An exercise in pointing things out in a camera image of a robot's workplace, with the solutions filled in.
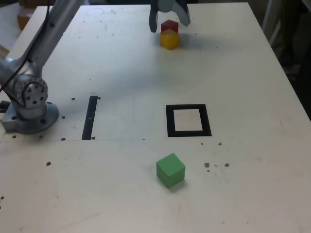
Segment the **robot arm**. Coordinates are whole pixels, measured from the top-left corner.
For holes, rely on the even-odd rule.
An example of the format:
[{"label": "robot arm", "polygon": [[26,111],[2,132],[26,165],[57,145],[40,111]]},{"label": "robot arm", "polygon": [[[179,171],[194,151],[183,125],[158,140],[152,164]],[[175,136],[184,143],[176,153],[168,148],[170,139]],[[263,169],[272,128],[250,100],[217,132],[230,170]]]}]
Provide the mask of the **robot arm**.
[{"label": "robot arm", "polygon": [[179,21],[183,25],[188,26],[190,24],[190,14],[186,1],[187,0],[151,0],[151,9],[149,15],[149,26],[151,32],[156,32],[158,11],[173,11],[177,14]]},{"label": "robot arm", "polygon": [[[156,31],[157,12],[175,11],[180,21],[190,23],[184,0],[152,0],[150,29]],[[38,133],[51,127],[58,119],[55,104],[46,102],[48,86],[42,79],[42,68],[84,0],[58,0],[24,54],[0,62],[1,90],[11,104],[2,119],[7,132]]]}]

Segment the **stain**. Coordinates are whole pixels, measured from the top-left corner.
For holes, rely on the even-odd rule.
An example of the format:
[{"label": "stain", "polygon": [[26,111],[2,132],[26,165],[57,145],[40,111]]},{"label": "stain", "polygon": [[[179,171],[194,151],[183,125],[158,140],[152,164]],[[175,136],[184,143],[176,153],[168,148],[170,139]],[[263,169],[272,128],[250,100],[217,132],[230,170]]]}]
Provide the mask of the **stain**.
[{"label": "stain", "polygon": [[78,225],[78,224],[81,224],[81,223],[83,223],[83,222],[90,221],[90,220],[92,220],[93,218],[96,218],[96,217],[98,217],[98,216],[100,216],[100,215],[101,215],[100,213],[96,213],[96,214],[93,214],[93,215],[88,216],[88,217],[86,217],[86,218],[83,218],[83,219],[81,219],[81,220],[78,220],[78,221],[76,221],[76,222],[72,222],[72,223],[70,223],[70,224],[60,226],[60,227],[58,227],[58,229],[56,230],[56,232],[60,232],[61,230],[64,230],[64,229],[73,227],[73,226]]},{"label": "stain", "polygon": [[96,7],[86,11],[86,14],[89,16],[99,16],[105,13],[105,10],[102,8]]},{"label": "stain", "polygon": [[179,216],[180,216],[181,206],[182,205],[180,205],[179,209],[178,209],[177,218],[176,218],[176,224],[178,224],[178,219],[179,219]]}]

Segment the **black square marker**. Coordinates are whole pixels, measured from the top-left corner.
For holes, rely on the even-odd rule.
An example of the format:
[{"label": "black square marker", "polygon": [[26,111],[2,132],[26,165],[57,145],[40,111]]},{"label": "black square marker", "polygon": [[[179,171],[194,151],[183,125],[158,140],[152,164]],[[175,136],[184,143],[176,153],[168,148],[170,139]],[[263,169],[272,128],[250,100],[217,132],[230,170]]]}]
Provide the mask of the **black square marker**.
[{"label": "black square marker", "polygon": [[[176,131],[174,110],[199,110],[202,130]],[[212,136],[205,104],[166,105],[166,123],[168,137],[206,137]]]}]

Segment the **black strip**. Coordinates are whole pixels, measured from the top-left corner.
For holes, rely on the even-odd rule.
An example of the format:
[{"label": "black strip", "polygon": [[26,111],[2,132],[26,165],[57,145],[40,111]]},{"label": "black strip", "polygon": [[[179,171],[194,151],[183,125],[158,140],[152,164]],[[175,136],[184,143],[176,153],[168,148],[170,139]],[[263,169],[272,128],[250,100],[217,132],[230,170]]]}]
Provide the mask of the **black strip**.
[{"label": "black strip", "polygon": [[[176,131],[174,110],[181,110],[181,109],[198,109],[200,112],[202,130],[200,131]],[[205,104],[166,105],[166,123],[167,123],[167,136],[168,137],[212,136]]]},{"label": "black strip", "polygon": [[97,97],[98,96],[89,97],[88,107],[87,107],[87,112],[86,112],[86,120],[84,123],[84,128],[83,128],[83,133],[82,133],[82,140],[91,140],[96,105],[97,105]]}]

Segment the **green cube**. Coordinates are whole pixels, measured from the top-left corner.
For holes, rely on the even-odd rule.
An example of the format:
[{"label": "green cube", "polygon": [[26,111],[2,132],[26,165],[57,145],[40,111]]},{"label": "green cube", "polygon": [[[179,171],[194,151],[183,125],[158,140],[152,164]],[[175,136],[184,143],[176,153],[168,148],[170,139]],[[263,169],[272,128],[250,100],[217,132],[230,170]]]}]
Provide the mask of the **green cube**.
[{"label": "green cube", "polygon": [[183,181],[185,170],[186,166],[175,154],[170,154],[156,163],[156,175],[167,188]]}]

